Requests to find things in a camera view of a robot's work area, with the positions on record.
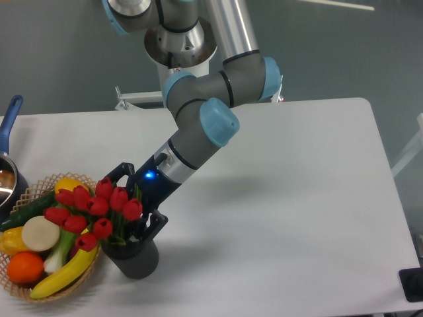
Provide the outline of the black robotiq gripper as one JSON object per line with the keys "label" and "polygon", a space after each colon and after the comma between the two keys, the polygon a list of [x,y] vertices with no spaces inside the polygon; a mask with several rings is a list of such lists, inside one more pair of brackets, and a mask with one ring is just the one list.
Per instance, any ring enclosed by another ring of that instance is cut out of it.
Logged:
{"label": "black robotiq gripper", "polygon": [[152,156],[138,170],[135,170],[132,163],[122,162],[106,175],[116,186],[127,176],[125,189],[128,196],[136,197],[135,191],[139,190],[143,213],[149,214],[130,223],[130,242],[152,241],[168,223],[168,217],[156,209],[180,184],[169,180],[164,172],[159,170],[159,164],[165,162],[165,158],[165,155],[158,155],[157,158]]}

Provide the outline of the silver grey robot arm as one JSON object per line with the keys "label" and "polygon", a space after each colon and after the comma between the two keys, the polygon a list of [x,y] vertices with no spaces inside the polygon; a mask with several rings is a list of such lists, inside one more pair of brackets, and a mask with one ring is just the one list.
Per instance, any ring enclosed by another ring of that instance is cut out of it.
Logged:
{"label": "silver grey robot arm", "polygon": [[105,1],[104,11],[120,34],[146,30],[145,49],[170,71],[161,86],[164,106],[177,131],[138,170],[126,189],[143,210],[121,229],[125,239],[153,238],[164,221],[148,225],[158,206],[238,132],[233,109],[268,101],[282,76],[256,41],[244,1]]}

